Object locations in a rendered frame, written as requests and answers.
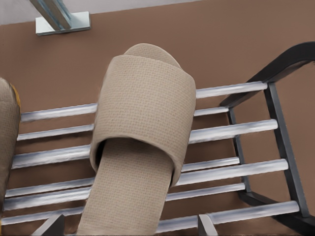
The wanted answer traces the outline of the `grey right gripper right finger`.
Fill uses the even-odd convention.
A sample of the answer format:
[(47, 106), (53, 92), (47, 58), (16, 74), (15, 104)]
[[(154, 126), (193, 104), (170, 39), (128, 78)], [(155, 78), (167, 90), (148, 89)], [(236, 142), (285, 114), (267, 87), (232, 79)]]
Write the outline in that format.
[(206, 214), (197, 216), (197, 228), (199, 236), (218, 236), (211, 218)]

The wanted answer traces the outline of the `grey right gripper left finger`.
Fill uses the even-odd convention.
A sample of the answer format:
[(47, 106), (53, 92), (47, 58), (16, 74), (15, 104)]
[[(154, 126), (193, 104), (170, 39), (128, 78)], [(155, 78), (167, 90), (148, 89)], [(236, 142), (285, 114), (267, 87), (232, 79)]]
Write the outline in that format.
[(47, 219), (31, 236), (64, 236), (64, 215), (54, 215)]

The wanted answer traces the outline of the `beige woven slipper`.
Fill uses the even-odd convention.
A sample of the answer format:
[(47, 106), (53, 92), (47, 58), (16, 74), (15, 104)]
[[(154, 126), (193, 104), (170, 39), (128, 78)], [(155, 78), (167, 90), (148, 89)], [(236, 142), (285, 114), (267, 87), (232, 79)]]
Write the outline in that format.
[(195, 82), (147, 43), (114, 57), (98, 97), (90, 148), (96, 176), (77, 234), (150, 236), (184, 163)]
[(15, 87), (0, 77), (0, 216), (20, 125), (20, 98)]

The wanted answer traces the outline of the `black and silver shoe rack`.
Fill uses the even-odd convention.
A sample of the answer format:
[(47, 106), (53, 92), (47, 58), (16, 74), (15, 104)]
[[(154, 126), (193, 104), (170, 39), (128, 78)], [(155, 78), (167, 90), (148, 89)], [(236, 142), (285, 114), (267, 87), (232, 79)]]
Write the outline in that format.
[[(238, 184), (171, 193), (166, 196), (165, 201), (169, 202), (189, 199), (238, 190), (241, 191), (239, 192), (239, 197), (241, 197), (241, 199), (251, 207), (214, 213), (204, 213), (211, 218), (214, 225), (271, 216), (275, 217), (284, 225), (288, 225), (293, 230), (296, 230), (299, 234), (311, 234), (315, 236), (315, 216), (308, 215), (308, 217), (306, 217), (308, 210), (304, 199), (304, 192), (301, 184), (297, 183), (299, 178), (297, 176), (298, 171), (296, 169), (295, 159), (292, 154), (289, 155), (288, 152), (292, 150), (288, 150), (290, 143), (274, 83), (277, 79), (281, 79), (285, 75), (291, 73), (289, 72), (289, 69), (294, 71), (312, 61), (315, 61), (315, 42), (302, 43), (283, 52), (279, 57), (259, 71), (251, 80), (244, 84), (197, 89), (196, 99), (220, 95), (229, 96), (221, 103), (223, 106), (195, 110), (194, 117), (228, 113), (230, 125), (192, 130), (190, 132), (188, 144), (191, 145), (217, 140), (233, 139), (233, 145), (238, 156), (228, 159), (183, 164), (181, 175), (177, 183), (174, 185), (176, 187), (213, 180), (234, 177), (243, 178), (249, 175), (285, 171), (285, 173), (290, 174), (290, 177), (288, 177), (287, 180), (289, 180), (289, 190), (291, 191), (292, 189), (293, 191), (291, 192), (291, 201), (283, 203), (275, 202), (254, 192), (249, 192), (247, 181), (245, 180)], [(248, 123), (235, 123), (235, 115), (233, 113), (234, 106), (244, 102), (254, 93), (261, 90), (266, 90), (265, 95), (271, 119)], [(21, 114), (21, 121), (28, 122), (41, 119), (84, 115), (95, 113), (96, 110), (97, 103), (36, 111)], [(26, 133), (17, 136), (17, 141), (75, 134), (93, 131), (93, 129), (94, 124), (91, 124)], [(281, 156), (278, 160), (243, 164), (239, 136), (242, 134), (268, 130), (275, 130), (278, 149), (280, 154), (284, 156)], [(13, 158), (12, 168), (20, 169), (24, 167), (83, 159), (83, 157), (88, 157), (88, 155), (90, 155), (90, 148), (91, 145), (85, 145), (16, 155)], [(95, 179), (93, 178), (77, 179), (48, 185), (30, 186), (8, 190), (5, 197), (13, 198), (4, 200), (3, 210), (16, 210), (25, 207), (38, 207), (44, 204), (51, 205), (76, 200), (87, 200), (94, 180)], [(83, 210), (84, 207), (75, 207), (57, 211), (6, 217), (2, 218), (1, 226), (44, 219), (47, 220), (51, 216), (59, 214), (63, 214), (64, 216), (78, 215), (82, 213)], [(159, 221), (155, 233), (158, 234), (195, 227), (197, 227), (197, 216), (193, 215)]]

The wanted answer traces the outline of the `silver frame post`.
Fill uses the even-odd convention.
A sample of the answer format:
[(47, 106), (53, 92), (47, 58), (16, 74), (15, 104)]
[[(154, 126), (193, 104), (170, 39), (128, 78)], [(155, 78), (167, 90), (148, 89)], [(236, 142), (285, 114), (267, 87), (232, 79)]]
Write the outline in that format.
[(41, 14), (35, 19), (37, 35), (51, 35), (91, 28), (89, 12), (70, 13), (63, 0), (30, 0)]

